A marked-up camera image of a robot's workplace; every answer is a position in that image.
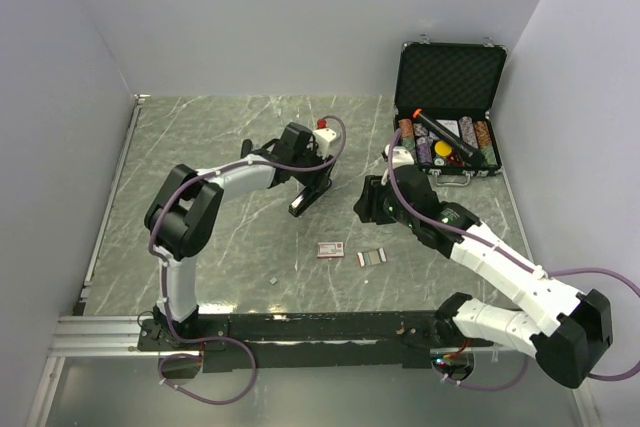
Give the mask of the black stapler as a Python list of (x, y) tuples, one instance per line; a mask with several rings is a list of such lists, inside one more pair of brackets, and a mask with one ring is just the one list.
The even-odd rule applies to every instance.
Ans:
[(293, 217), (301, 216), (311, 205), (313, 205), (325, 192), (329, 190), (332, 181), (327, 178), (318, 183), (306, 186), (289, 204), (288, 212)]

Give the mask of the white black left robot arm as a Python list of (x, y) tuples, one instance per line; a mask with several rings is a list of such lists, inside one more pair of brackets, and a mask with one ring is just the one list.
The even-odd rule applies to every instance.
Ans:
[(208, 244), (220, 207), (255, 191), (295, 179), (301, 192), (288, 211), (302, 215), (332, 185), (334, 164), (346, 144), (346, 130), (333, 130), (324, 118), (316, 129), (291, 122), (261, 146), (249, 139), (240, 157), (221, 166), (172, 168), (145, 217), (149, 253), (159, 264), (159, 297), (153, 310), (161, 335), (183, 349), (200, 339), (196, 299), (197, 257)]

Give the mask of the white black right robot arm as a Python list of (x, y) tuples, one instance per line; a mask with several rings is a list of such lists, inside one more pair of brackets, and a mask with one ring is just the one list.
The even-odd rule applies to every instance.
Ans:
[(474, 272), (514, 304), (509, 310), (453, 295), (438, 310), (436, 331), (444, 343), (470, 338), (511, 347), (571, 389), (612, 345), (611, 304), (604, 294), (584, 293), (528, 261), (464, 206), (439, 200), (417, 166), (366, 176), (354, 211), (363, 223), (406, 226), (421, 244)]

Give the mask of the yellow round chip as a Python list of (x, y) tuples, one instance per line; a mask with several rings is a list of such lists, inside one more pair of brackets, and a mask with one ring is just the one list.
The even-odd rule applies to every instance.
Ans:
[(440, 140), (434, 144), (434, 152), (439, 157), (448, 157), (452, 154), (453, 148), (446, 142)]

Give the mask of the black tube with orange cap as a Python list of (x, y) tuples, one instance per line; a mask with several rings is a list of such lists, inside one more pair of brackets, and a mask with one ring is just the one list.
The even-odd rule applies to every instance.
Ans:
[(423, 125), (430, 132), (434, 132), (439, 139), (445, 141), (460, 157), (470, 166), (481, 167), (485, 161), (482, 152), (472, 145), (468, 144), (460, 137), (454, 135), (449, 129), (437, 120), (425, 115), (421, 109), (416, 109), (412, 117)]

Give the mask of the red white staple box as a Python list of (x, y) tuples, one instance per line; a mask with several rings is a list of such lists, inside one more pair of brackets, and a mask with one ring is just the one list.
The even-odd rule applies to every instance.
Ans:
[(318, 244), (317, 258), (343, 258), (344, 243), (343, 242), (320, 242)]

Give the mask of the black poker chip case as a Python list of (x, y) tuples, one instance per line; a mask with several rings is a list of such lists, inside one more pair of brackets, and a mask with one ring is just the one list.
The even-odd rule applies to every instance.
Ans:
[[(393, 125), (402, 131), (398, 144), (412, 154), (422, 171), (438, 180), (449, 177), (454, 186), (502, 172), (490, 114), (506, 59), (507, 49), (490, 42), (403, 44)], [(416, 109), (478, 148), (485, 158), (483, 165), (470, 166), (454, 149), (446, 158), (437, 156), (434, 144), (441, 139), (412, 117)]]

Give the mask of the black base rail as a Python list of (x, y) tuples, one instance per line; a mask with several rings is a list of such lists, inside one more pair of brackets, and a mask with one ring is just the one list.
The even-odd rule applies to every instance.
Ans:
[(428, 369), (431, 356), (465, 337), (436, 312), (193, 314), (169, 331), (155, 312), (142, 321), (137, 349), (195, 354), (205, 373), (260, 369), (399, 365)]

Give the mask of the aluminium frame rail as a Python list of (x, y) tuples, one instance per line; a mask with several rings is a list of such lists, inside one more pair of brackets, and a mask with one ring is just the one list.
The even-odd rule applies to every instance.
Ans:
[(68, 358), (138, 356), (135, 316), (64, 316), (57, 321), (26, 426), (45, 426)]

